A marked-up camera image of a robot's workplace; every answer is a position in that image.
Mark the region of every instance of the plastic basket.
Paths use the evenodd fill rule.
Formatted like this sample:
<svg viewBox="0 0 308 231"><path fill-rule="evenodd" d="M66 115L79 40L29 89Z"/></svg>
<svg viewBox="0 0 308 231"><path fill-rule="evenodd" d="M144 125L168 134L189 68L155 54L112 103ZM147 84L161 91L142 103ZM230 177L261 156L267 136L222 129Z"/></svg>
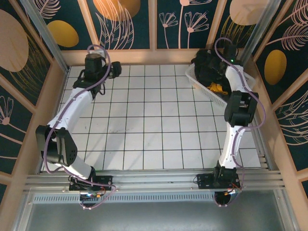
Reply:
<svg viewBox="0 0 308 231"><path fill-rule="evenodd" d="M226 101L224 101L218 95L213 93L210 89L206 88L205 86L203 86L201 83L197 81L196 76L194 74L194 64L191 64L187 68L187 70L185 71L185 74L190 84L194 88L200 90L203 94L205 94L211 101L215 102L218 106L221 106L221 107L225 107L227 105ZM244 76L245 76L248 86L252 89L256 83L255 79L245 72L244 72Z"/></svg>

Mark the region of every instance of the yellow object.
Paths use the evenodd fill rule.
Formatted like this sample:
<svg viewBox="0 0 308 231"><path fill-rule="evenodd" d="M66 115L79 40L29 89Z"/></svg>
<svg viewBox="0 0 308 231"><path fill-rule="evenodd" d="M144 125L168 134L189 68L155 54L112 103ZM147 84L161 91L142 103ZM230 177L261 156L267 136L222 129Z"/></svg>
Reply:
<svg viewBox="0 0 308 231"><path fill-rule="evenodd" d="M232 0L230 17L238 25L249 26L259 21L268 0Z"/></svg>
<svg viewBox="0 0 308 231"><path fill-rule="evenodd" d="M47 25L56 43L63 47L74 47L79 42L75 29L67 22L55 20Z"/></svg>
<svg viewBox="0 0 308 231"><path fill-rule="evenodd" d="M265 80L271 84L277 84L287 68L287 58L280 50L273 50L266 58L264 66Z"/></svg>
<svg viewBox="0 0 308 231"><path fill-rule="evenodd" d="M211 83L211 85L207 88L210 89L212 92L218 92L218 93L222 93L224 95L228 95L228 93L226 91L222 90L222 86L219 85L219 84Z"/></svg>
<svg viewBox="0 0 308 231"><path fill-rule="evenodd" d="M0 66L5 70L18 72L28 60L27 34L20 23L3 10L0 10L0 31Z"/></svg>
<svg viewBox="0 0 308 231"><path fill-rule="evenodd" d="M113 21L126 18L121 15L125 13L125 9L131 17L134 17L140 9L140 0L93 0L93 3L102 16Z"/></svg>

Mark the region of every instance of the flower illustration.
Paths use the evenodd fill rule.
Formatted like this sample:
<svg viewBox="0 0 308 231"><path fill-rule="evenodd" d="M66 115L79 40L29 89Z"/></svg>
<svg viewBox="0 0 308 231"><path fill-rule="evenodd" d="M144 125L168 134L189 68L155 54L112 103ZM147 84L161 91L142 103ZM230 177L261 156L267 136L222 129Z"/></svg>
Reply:
<svg viewBox="0 0 308 231"><path fill-rule="evenodd" d="M176 26L179 22L176 20L177 18L174 15L174 12L173 13L166 13L166 15L165 15L165 13L160 13L159 19L160 19L160 22L163 25L164 33L165 33L165 41L166 41L167 49L169 49L168 41L167 41L167 35L166 35L166 28L171 27L171 26Z"/></svg>
<svg viewBox="0 0 308 231"><path fill-rule="evenodd" d="M10 117L12 115L12 110L13 110L13 106L14 106L14 100L11 99L10 97L8 97L7 101L5 101L4 96L0 96L0 125L9 125L12 128L22 132L22 133L26 133L25 131L15 127L14 125L10 124ZM4 137L10 141L13 141L15 143L18 144L22 144L21 141L15 140L12 137L6 136L2 133L0 133L1 137Z"/></svg>
<svg viewBox="0 0 308 231"><path fill-rule="evenodd" d="M185 13L185 24L188 32L187 48L189 48L190 34L193 32L208 30L207 17L205 13L195 13L192 17L192 12Z"/></svg>
<svg viewBox="0 0 308 231"><path fill-rule="evenodd" d="M181 4L181 12L180 12L180 24L179 24L179 39L178 39L178 43L179 43L179 49L181 48L181 25L182 25L182 15L183 15L183 8L184 6L189 6L189 5L202 5L202 4L207 4L210 3L212 0L180 0L180 4Z"/></svg>

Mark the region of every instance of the white grid tile floor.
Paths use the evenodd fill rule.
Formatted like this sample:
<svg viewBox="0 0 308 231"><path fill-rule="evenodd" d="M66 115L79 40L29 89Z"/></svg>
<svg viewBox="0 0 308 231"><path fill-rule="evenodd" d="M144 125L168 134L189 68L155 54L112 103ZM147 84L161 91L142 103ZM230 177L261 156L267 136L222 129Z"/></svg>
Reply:
<svg viewBox="0 0 308 231"><path fill-rule="evenodd" d="M226 136L223 109L185 76L188 65L127 65L106 80L72 132L78 156L96 170L213 168ZM72 67L62 104L83 67ZM237 156L260 167L250 131Z"/></svg>

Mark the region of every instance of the vented metal strip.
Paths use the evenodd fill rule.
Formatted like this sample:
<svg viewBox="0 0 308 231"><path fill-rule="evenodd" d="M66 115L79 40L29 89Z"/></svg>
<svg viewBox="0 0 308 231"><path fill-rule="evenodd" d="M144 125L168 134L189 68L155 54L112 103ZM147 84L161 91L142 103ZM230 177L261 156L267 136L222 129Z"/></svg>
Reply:
<svg viewBox="0 0 308 231"><path fill-rule="evenodd" d="M106 203L206 201L213 200L213 196L212 192L118 193L110 196ZM86 203L97 203L104 198L89 199ZM79 194L76 193L37 193L33 199L34 204L73 204L78 202Z"/></svg>

